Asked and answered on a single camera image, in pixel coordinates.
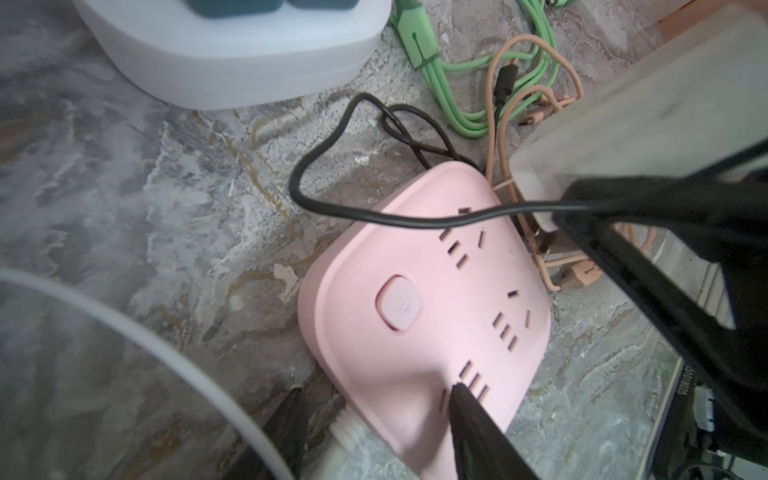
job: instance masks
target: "teal object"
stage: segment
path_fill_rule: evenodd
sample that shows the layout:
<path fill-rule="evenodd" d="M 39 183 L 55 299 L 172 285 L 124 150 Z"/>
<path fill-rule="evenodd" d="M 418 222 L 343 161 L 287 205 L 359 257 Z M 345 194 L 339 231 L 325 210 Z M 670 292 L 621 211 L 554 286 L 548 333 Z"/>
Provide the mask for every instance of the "teal object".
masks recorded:
<path fill-rule="evenodd" d="M 187 0 L 196 13 L 211 18 L 273 12 L 282 4 L 283 0 Z"/>
<path fill-rule="evenodd" d="M 349 10 L 357 5 L 359 0 L 288 0 L 298 8 L 317 8 L 325 10 Z"/>

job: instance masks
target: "white plastic base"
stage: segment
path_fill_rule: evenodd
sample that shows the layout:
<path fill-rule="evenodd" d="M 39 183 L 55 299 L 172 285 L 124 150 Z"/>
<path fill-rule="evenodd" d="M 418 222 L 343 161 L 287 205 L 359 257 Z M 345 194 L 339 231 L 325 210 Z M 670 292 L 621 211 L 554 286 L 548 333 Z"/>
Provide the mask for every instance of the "white plastic base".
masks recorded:
<path fill-rule="evenodd" d="M 184 0 L 74 0 L 110 59 L 147 93 L 180 107 L 235 108 L 352 80 L 378 45 L 390 0 L 350 10 L 284 4 L 205 18 Z"/>

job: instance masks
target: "pink power strip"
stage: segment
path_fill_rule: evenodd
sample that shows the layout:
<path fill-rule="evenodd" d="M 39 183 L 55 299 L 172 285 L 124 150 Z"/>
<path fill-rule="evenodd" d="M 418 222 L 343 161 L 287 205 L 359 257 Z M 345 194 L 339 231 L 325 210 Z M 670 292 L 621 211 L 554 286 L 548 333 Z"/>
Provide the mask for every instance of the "pink power strip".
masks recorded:
<path fill-rule="evenodd" d="M 449 161 L 380 203 L 448 217 L 499 205 L 485 178 Z M 307 273 L 304 339 L 361 418 L 421 478 L 456 478 L 448 420 L 463 382 L 505 431 L 544 356 L 544 285 L 507 217 L 447 230 L 355 223 Z"/>

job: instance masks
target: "power button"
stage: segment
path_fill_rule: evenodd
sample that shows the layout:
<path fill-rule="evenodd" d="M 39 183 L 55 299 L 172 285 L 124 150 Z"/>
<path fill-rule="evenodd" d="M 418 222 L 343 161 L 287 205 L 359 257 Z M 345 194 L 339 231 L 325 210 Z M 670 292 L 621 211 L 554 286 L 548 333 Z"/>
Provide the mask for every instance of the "power button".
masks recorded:
<path fill-rule="evenodd" d="M 410 280 L 395 275 L 376 296 L 376 309 L 387 325 L 395 330 L 406 330 L 422 310 L 422 296 Z"/>

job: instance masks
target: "marble floor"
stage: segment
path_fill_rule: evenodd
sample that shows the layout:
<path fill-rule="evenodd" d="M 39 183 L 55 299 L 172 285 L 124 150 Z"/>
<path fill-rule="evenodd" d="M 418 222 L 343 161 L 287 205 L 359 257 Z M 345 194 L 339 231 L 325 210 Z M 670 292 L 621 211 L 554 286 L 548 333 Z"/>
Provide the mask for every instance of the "marble floor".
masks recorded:
<path fill-rule="evenodd" d="M 587 94 L 660 43 L 641 2 L 550 10 Z M 449 61 L 530 30 L 514 0 L 428 0 Z M 482 74 L 458 74 L 465 108 Z M 564 75 L 558 81 L 568 88 Z M 0 263 L 60 280 L 132 315 L 262 422 L 307 389 L 311 462 L 343 399 L 296 323 L 308 266 L 348 226 L 291 204 L 292 166 L 369 91 L 442 116 L 387 28 L 340 88 L 229 111 L 189 111 L 132 85 L 69 0 L 0 5 Z M 420 166 L 363 108 L 308 191 L 370 206 Z M 421 126 L 411 124 L 414 132 Z M 529 127 L 510 131 L 513 148 Z M 428 130 L 417 133 L 435 140 Z M 485 142 L 452 135 L 482 158 Z M 662 252 L 661 241 L 654 251 Z M 551 342 L 508 437 L 543 480 L 632 478 L 675 355 L 611 284 L 551 296 Z M 0 471 L 8 478 L 219 478 L 243 443 L 136 346 L 72 308 L 0 286 Z M 372 435 L 340 478 L 411 474 Z"/>

